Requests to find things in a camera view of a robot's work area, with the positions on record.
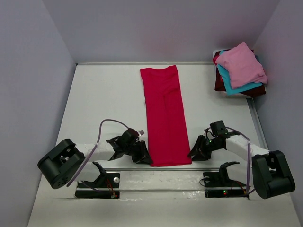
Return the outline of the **red t shirt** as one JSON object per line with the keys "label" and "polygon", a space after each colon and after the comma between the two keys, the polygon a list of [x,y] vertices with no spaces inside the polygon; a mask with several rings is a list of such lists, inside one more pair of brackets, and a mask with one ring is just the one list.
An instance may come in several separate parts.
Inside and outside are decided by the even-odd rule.
{"label": "red t shirt", "polygon": [[215,66],[217,66],[216,60],[218,59],[218,57],[219,57],[222,53],[224,53],[224,52],[226,52],[226,51],[228,51],[228,50],[216,51],[216,52],[214,53],[214,56],[213,56],[212,61],[213,61],[213,64],[214,64]]}
{"label": "red t shirt", "polygon": [[190,165],[190,145],[178,69],[140,70],[143,81],[148,151],[153,167]]}

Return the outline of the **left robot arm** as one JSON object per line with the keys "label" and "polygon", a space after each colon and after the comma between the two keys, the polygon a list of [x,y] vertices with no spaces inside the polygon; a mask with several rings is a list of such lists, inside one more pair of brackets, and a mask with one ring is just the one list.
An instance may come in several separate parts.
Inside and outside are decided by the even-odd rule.
{"label": "left robot arm", "polygon": [[99,187],[107,175],[98,162],[100,160],[113,161],[127,155],[136,164],[153,164],[145,141],[140,140],[142,134],[143,131],[129,128],[121,136],[106,140],[110,147],[102,147],[98,142],[92,150],[84,153],[71,139],[64,139],[38,161],[37,167],[53,189],[74,181]]}

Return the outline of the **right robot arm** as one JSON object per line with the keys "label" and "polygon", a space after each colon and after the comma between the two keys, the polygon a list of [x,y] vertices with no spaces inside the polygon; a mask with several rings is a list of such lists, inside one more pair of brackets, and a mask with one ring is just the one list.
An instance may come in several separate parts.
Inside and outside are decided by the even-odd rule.
{"label": "right robot arm", "polygon": [[243,133],[225,126],[222,120],[211,123],[205,133],[198,136],[188,157],[193,161],[207,161],[212,152],[220,149],[246,161],[244,197],[256,192],[268,199],[295,191],[295,181],[282,151],[270,151],[253,144]]}

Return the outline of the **dark maroon folded t shirt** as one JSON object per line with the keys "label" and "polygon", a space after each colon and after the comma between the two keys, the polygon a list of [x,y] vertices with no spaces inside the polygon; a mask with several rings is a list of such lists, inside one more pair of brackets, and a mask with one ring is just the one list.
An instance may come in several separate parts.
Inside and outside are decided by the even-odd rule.
{"label": "dark maroon folded t shirt", "polygon": [[229,71],[221,65],[216,64],[216,59],[225,50],[213,52],[213,64],[215,67],[214,90],[221,93],[225,98],[255,98],[266,93],[265,86],[262,83],[250,83],[242,87],[233,89]]}

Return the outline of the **teal folded t shirt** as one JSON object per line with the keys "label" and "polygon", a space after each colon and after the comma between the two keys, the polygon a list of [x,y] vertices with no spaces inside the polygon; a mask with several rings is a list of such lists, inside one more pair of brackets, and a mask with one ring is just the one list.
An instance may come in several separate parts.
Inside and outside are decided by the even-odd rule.
{"label": "teal folded t shirt", "polygon": [[268,79],[253,50],[221,50],[214,55],[214,63],[228,95],[246,92],[257,97],[266,93]]}

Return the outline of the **red folded t shirt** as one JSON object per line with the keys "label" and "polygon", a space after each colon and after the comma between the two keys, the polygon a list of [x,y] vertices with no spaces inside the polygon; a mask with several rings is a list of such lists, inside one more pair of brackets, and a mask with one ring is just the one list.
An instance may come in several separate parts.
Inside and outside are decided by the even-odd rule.
{"label": "red folded t shirt", "polygon": [[216,52],[214,53],[214,56],[213,56],[212,61],[213,61],[213,64],[214,64],[215,66],[217,66],[216,60],[218,59],[218,57],[219,57],[222,53],[224,53],[224,52],[226,52],[226,51],[228,51],[228,50],[216,51]]}

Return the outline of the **pink folded t shirt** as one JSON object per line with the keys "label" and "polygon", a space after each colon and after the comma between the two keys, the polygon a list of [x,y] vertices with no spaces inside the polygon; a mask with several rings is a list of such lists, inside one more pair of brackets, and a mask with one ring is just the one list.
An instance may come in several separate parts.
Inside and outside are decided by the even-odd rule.
{"label": "pink folded t shirt", "polygon": [[222,53],[216,63],[229,71],[233,89],[250,83],[268,83],[263,66],[245,42]]}

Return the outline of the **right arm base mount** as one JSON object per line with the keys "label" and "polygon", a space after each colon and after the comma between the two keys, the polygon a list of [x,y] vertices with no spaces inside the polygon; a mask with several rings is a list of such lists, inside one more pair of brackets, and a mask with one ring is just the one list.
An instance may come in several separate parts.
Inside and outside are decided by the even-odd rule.
{"label": "right arm base mount", "polygon": [[199,183],[205,187],[206,198],[249,197],[244,183],[229,178],[227,168],[238,164],[240,163],[235,161],[226,162],[217,172],[203,173],[203,178]]}

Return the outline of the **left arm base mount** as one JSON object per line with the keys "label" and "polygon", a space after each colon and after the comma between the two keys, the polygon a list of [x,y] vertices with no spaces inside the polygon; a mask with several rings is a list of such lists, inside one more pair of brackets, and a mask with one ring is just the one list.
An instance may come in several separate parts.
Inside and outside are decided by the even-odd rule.
{"label": "left arm base mount", "polygon": [[79,181],[75,197],[78,199],[119,199],[120,173],[107,172],[98,162],[92,162],[98,170],[98,176],[93,180]]}

